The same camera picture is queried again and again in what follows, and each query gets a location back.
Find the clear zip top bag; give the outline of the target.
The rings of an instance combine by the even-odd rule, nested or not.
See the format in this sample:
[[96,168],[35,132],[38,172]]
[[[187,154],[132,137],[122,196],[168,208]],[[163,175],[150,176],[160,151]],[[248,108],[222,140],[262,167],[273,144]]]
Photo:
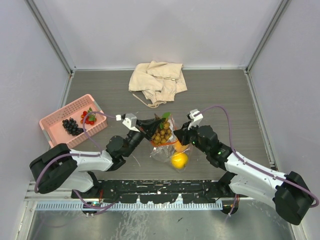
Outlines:
[[152,145],[152,151],[150,153],[150,157],[159,161],[159,162],[162,162],[162,163],[165,163],[165,164],[171,166],[173,169],[175,169],[176,171],[178,171],[180,173],[186,169],[186,167],[189,163],[189,159],[190,159],[190,155],[193,150],[193,146],[191,144],[188,144],[188,148],[184,152],[182,152],[182,153],[185,153],[188,155],[188,162],[187,162],[186,166],[182,169],[177,169],[177,168],[173,167],[171,164],[171,158],[172,158],[172,155],[174,153],[176,153],[176,151],[174,149],[174,143],[178,141],[177,137],[174,135],[174,131],[177,130],[179,127],[179,125],[176,124],[173,116],[172,116],[172,123],[173,123],[172,137],[169,139],[169,142],[166,145],[153,146],[152,140],[150,140],[150,143]]

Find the fake brown longan bunch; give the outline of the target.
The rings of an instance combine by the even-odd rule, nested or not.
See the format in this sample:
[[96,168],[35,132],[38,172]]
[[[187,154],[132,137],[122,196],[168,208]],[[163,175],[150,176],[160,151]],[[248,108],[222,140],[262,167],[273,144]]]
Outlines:
[[169,142],[173,135],[172,114],[165,112],[161,117],[161,123],[157,127],[155,134],[152,136],[151,143],[153,146],[164,146]]

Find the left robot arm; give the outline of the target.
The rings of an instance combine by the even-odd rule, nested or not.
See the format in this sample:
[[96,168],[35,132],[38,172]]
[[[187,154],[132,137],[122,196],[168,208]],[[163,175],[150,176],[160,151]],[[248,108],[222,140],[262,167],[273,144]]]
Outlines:
[[125,138],[113,136],[105,150],[78,151],[60,143],[33,160],[29,167],[35,180],[35,193],[48,194],[63,188],[77,190],[88,198],[97,197],[100,183],[93,172],[118,170],[144,139],[152,140],[164,121],[158,116],[139,120],[132,113],[118,114],[115,119],[121,121],[129,132]]

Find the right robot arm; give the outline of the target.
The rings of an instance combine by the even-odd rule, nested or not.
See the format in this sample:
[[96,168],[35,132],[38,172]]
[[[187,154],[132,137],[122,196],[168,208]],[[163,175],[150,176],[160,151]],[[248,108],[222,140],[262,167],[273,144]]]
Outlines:
[[249,160],[220,142],[209,125],[183,126],[173,133],[182,145],[193,145],[212,166],[225,171],[219,180],[219,191],[225,197],[236,194],[253,198],[293,225],[299,225],[308,210],[320,203],[298,173],[285,174]]

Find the fake black grape bunch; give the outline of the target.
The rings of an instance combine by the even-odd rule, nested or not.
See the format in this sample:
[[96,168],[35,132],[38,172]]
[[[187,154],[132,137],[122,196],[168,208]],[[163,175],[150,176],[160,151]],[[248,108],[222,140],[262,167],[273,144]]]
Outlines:
[[69,135],[72,135],[72,136],[78,136],[84,132],[83,128],[79,127],[76,120],[74,120],[73,118],[64,119],[62,121],[62,126],[63,126],[64,130]]

